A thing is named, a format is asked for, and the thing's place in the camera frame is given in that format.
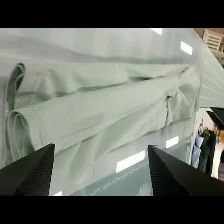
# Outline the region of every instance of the towel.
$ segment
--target towel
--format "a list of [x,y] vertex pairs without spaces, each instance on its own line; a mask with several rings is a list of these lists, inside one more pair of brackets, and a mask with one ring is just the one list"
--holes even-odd
[[190,119],[199,86],[190,65],[20,63],[6,86],[3,162],[54,143],[54,185],[78,183],[111,151]]

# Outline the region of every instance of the folded green trousers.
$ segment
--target folded green trousers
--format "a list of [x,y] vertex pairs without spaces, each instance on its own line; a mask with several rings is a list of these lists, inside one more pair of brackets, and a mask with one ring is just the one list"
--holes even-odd
[[79,182],[112,150],[191,118],[199,86],[189,65],[18,64],[5,92],[4,165],[54,143],[53,184]]

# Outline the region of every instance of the white marking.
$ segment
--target white marking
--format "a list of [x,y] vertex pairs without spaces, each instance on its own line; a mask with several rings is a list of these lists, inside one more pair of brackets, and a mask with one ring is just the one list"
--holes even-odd
[[145,150],[117,162],[116,173],[142,161],[145,158]]
[[149,28],[149,29],[153,30],[154,32],[158,33],[159,35],[161,35],[163,32],[163,28]]
[[166,141],[166,148],[170,148],[173,145],[176,145],[179,142],[179,137],[176,136]]
[[186,52],[187,54],[192,55],[193,48],[192,48],[190,45],[184,43],[183,41],[181,41],[180,49],[181,49],[182,51]]
[[58,193],[54,194],[53,196],[62,196],[62,191],[59,191]]

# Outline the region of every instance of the green fabric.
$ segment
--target green fabric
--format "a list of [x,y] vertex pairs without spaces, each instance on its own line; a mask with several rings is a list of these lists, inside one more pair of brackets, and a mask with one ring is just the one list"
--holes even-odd
[[81,181],[109,152],[197,109],[189,65],[19,64],[6,88],[4,163],[54,143],[53,185]]

